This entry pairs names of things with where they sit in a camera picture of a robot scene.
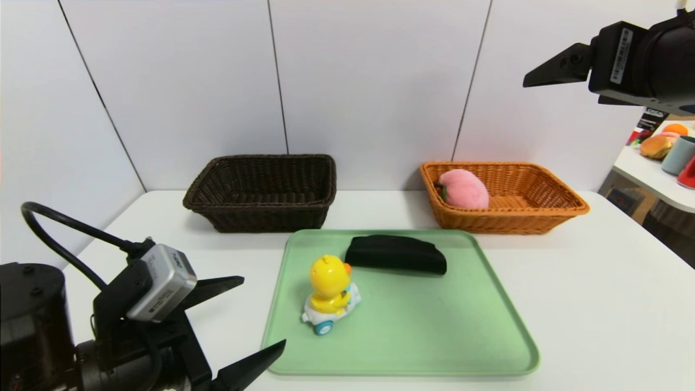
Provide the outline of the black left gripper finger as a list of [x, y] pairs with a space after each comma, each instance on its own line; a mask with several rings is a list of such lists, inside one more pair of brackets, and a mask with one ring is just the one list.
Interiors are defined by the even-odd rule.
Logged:
[[218, 371], [211, 382], [210, 390], [244, 390], [264, 371], [270, 368], [285, 351], [286, 340], [281, 340], [240, 361], [229, 364]]
[[241, 286], [245, 282], [242, 276], [226, 276], [199, 280], [196, 286], [180, 303], [181, 310], [187, 310], [206, 300], [213, 299], [217, 295], [224, 294], [233, 288]]

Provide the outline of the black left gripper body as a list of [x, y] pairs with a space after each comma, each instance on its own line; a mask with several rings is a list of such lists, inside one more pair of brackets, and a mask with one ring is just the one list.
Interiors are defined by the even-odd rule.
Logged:
[[119, 321], [77, 346], [78, 390], [210, 390], [211, 368], [183, 312], [157, 323]]

